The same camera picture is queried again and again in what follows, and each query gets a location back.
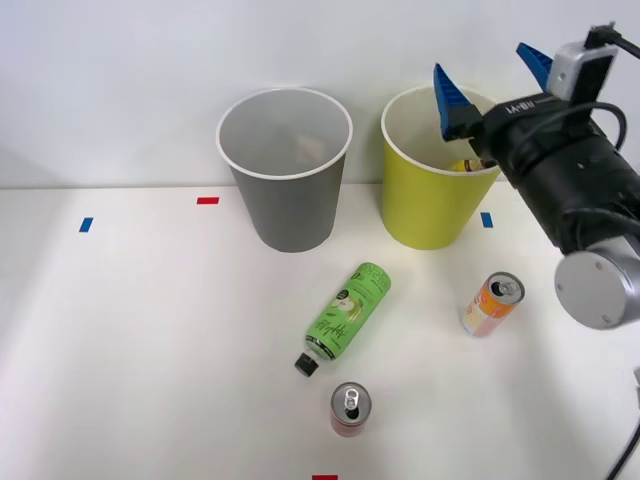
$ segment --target paper cup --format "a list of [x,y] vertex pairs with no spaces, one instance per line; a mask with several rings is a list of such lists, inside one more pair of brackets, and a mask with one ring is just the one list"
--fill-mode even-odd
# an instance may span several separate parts
[[302,252],[329,236],[352,136],[347,110],[305,88],[258,92],[224,114],[218,150],[264,243]]
[[[494,102],[462,90],[484,113]],[[382,219],[400,243],[420,250],[446,247],[460,234],[500,173],[493,167],[452,172],[457,162],[477,158],[466,140],[445,143],[432,87],[393,98],[382,114],[385,139]]]

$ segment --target gray paper cup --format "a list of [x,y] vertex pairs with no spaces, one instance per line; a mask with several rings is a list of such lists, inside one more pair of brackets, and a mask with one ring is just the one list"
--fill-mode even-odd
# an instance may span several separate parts
[[227,110],[218,150],[264,243],[303,252],[327,239],[352,136],[347,110],[305,88],[258,92]]

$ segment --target red tape marker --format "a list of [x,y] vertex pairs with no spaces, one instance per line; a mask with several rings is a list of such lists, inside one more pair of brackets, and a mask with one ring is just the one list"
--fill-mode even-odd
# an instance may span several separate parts
[[217,205],[220,197],[198,197],[198,205]]

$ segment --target black bottle cap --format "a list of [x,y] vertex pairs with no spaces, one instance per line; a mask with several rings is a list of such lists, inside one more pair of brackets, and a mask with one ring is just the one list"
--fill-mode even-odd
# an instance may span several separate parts
[[318,364],[306,353],[301,353],[298,361],[296,362],[296,368],[305,377],[310,377],[318,368]]

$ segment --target pull tab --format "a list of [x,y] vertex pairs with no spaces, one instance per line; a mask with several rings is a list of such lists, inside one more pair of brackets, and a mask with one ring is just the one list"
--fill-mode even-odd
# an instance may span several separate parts
[[503,295],[513,295],[518,290],[517,285],[513,282],[501,283],[498,288]]
[[358,408],[358,399],[360,394],[355,388],[350,388],[344,395],[344,408],[347,410],[355,410]]

